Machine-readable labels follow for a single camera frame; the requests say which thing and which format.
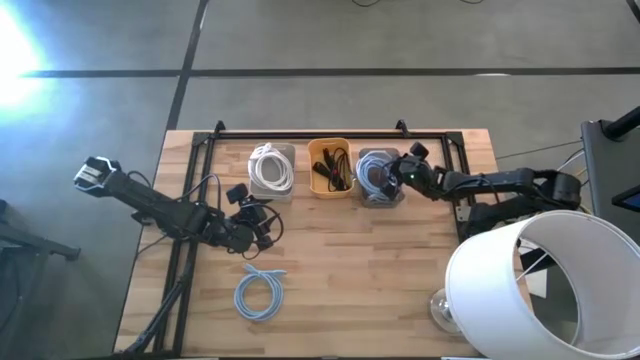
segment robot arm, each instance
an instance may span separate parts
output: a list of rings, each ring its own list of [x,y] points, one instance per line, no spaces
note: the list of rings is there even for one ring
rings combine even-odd
[[[211,246],[224,246],[232,253],[244,253],[256,244],[259,250],[273,245],[271,223],[263,204],[248,196],[244,184],[227,192],[229,202],[238,202],[240,211],[226,218],[220,209],[188,199],[172,199],[131,179],[117,161],[90,157],[74,178],[75,187],[95,197],[112,196],[137,211],[132,217],[143,225],[149,220],[174,239],[195,238]]]
[[[467,175],[426,162],[427,149],[416,142],[411,154],[395,159],[383,192],[394,198],[406,184],[432,200],[458,201],[470,195],[517,193],[497,204],[477,203],[463,211],[467,236],[491,230],[498,222],[549,210],[575,210],[580,206],[580,180],[555,170],[520,168],[491,174]]]

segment lamp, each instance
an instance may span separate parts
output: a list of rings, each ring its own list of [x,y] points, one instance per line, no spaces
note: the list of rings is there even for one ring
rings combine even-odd
[[[572,344],[549,332],[518,291],[513,253],[530,241],[573,287],[578,326]],[[640,247],[597,217],[551,211],[476,235],[449,260],[431,311],[481,353],[507,359],[627,359],[640,354]]]

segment white cable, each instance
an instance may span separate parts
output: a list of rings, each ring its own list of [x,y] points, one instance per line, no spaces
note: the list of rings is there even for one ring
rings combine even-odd
[[[367,200],[376,203],[391,202],[389,197],[382,193],[380,187],[369,180],[369,171],[374,168],[380,169],[380,177],[386,180],[389,177],[389,170],[385,165],[392,160],[391,155],[385,151],[371,151],[356,163],[356,176],[362,188],[369,194]]]
[[[529,268],[525,270],[525,272],[523,272],[522,274],[520,274],[520,276],[518,276],[518,278],[516,279],[516,282],[520,281],[520,279],[522,279],[523,276],[527,275],[529,271],[531,271],[531,269],[533,269],[534,266],[538,265],[540,261],[544,260],[544,258],[546,258],[547,255],[549,254],[545,252],[544,255],[542,255],[538,260],[536,260],[533,264],[531,264],[531,266],[529,266]]]
[[[278,167],[279,178],[276,181],[266,180],[262,174],[262,164],[265,159],[272,159]],[[280,151],[274,149],[271,143],[258,146],[249,156],[247,164],[249,170],[249,178],[253,183],[262,189],[273,191],[286,191],[293,186],[293,166],[286,156]]]
[[[236,305],[236,309],[238,309],[240,315],[245,319],[253,321],[267,321],[271,319],[278,310],[280,310],[282,299],[284,297],[284,290],[282,289],[282,283],[278,276],[284,275],[287,272],[284,270],[260,271],[250,264],[245,264],[244,269],[247,270],[249,274],[242,278],[233,294],[233,302]],[[269,284],[272,293],[271,304],[262,311],[251,310],[244,302],[244,291],[247,289],[249,284],[257,279],[263,279],[266,281],[267,284]]]
[[[562,164],[557,171],[564,169],[567,165],[569,165],[569,163],[571,163],[573,160],[579,158],[582,155],[584,155],[584,150],[580,151],[579,153],[575,154],[571,159],[567,160],[567,162]]]

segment concrete floor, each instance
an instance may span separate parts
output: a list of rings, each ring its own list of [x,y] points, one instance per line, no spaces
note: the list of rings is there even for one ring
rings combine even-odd
[[[14,358],[108,354],[140,227],[75,190],[89,155],[153,177],[177,78],[11,78],[20,70],[180,69],[197,0],[0,2],[0,198],[52,258]],[[640,63],[624,0],[212,0],[194,62],[210,68],[621,67]],[[578,140],[638,105],[640,75],[191,79],[178,129],[489,128],[497,157]],[[555,168],[579,145],[498,161]]]

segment blue cable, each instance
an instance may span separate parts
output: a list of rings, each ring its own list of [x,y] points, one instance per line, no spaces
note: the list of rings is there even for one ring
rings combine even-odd
[[[373,203],[392,202],[387,195],[382,193],[380,186],[375,185],[369,179],[369,172],[372,169],[377,168],[382,172],[381,178],[386,179],[387,181],[392,181],[392,179],[390,179],[389,170],[386,168],[386,165],[392,160],[393,158],[387,152],[374,150],[368,152],[356,163],[356,177],[358,178],[362,188],[366,190],[368,194],[367,200]]]
[[[280,309],[282,305],[282,299],[284,298],[284,291],[282,289],[282,283],[278,276],[284,275],[287,272],[284,270],[266,270],[261,271],[253,267],[253,265],[245,264],[244,269],[249,272],[247,276],[242,278],[235,293],[233,294],[233,303],[236,305],[236,309],[245,319],[253,321],[267,321],[271,319]],[[271,288],[271,305],[263,311],[251,310],[244,302],[244,291],[247,286],[254,280],[263,279],[269,284]]]

